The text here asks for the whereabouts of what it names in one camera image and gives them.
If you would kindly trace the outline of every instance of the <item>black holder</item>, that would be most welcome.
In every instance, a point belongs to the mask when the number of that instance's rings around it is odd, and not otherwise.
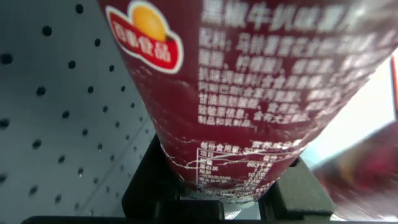
[[[171,170],[155,136],[129,187],[123,195],[126,218],[32,217],[38,223],[190,223],[232,222],[224,220],[223,204],[217,200],[180,200],[182,183]],[[241,223],[330,221],[335,205],[301,158],[258,201],[261,220]]]

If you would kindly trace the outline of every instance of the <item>brand logo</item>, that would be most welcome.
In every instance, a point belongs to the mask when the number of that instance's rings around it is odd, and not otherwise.
[[[106,17],[120,48],[150,67],[174,74],[180,70],[183,47],[162,13],[151,3],[130,2],[127,15],[106,6]]]

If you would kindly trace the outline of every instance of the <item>gray pegboard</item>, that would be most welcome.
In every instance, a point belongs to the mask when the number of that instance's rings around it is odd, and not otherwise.
[[[112,215],[154,129],[96,1],[1,1],[0,21],[0,223]]]

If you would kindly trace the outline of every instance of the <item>red cylindrical can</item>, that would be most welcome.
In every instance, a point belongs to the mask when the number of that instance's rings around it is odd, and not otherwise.
[[[398,43],[394,0],[98,2],[170,166],[225,205],[258,200]]]

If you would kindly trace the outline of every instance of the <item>label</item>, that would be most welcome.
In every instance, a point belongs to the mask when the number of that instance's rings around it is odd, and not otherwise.
[[[107,6],[106,17],[120,48],[164,73],[181,67],[183,49],[180,37],[170,30],[162,13],[151,3],[133,1],[128,16]]]
[[[141,1],[99,3],[123,30],[163,38],[123,22],[136,17]],[[110,18],[110,6],[129,16]],[[148,9],[174,31],[167,48],[174,41],[180,49],[178,40],[184,46],[173,76],[132,57],[128,40],[110,26],[173,170],[198,193],[237,204],[259,199],[393,52],[396,8],[388,0],[202,0],[189,7],[153,0]]]

